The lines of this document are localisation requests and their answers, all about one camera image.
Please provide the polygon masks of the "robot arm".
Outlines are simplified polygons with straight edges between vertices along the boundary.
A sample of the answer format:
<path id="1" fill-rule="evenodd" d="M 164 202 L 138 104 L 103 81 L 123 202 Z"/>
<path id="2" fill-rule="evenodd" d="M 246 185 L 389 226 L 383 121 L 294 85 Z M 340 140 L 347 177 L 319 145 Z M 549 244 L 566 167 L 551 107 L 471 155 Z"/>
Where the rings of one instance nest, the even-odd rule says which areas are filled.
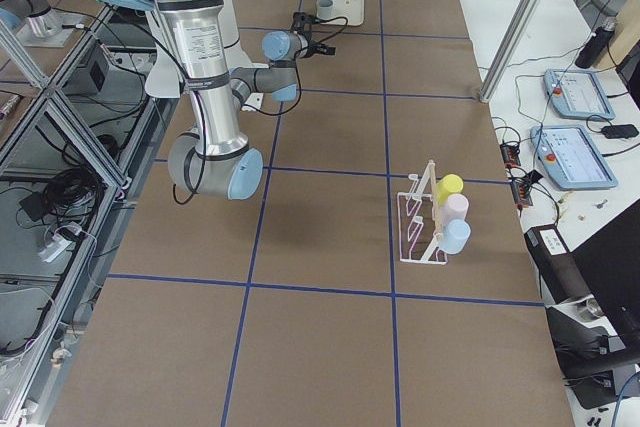
<path id="1" fill-rule="evenodd" d="M 26 47 L 62 48 L 71 35 L 48 0 L 1 0 L 1 21 Z"/>
<path id="2" fill-rule="evenodd" d="M 238 113 L 253 93 L 278 102 L 295 99 L 297 62 L 317 46 L 304 27 L 267 34 L 265 68 L 227 65 L 219 15 L 224 0 L 98 0 L 128 9 L 155 12 L 162 39 L 157 46 L 177 68 L 178 83 L 191 98 L 196 124 L 170 149 L 168 168 L 175 188 L 190 195 L 250 198 L 263 170 L 261 153 L 240 130 Z"/>

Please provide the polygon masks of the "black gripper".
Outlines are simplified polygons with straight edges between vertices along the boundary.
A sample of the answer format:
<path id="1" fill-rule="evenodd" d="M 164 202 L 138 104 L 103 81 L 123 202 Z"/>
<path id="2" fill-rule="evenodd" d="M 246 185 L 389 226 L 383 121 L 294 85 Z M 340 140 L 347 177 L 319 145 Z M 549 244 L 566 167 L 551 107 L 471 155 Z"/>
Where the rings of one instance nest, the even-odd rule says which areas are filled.
<path id="1" fill-rule="evenodd" d="M 318 18 L 304 11 L 293 13 L 292 32 L 297 34 L 301 40 L 299 49 L 294 53 L 295 58 L 309 58 L 317 53 L 315 42 L 313 41 L 313 26 L 318 23 Z"/>

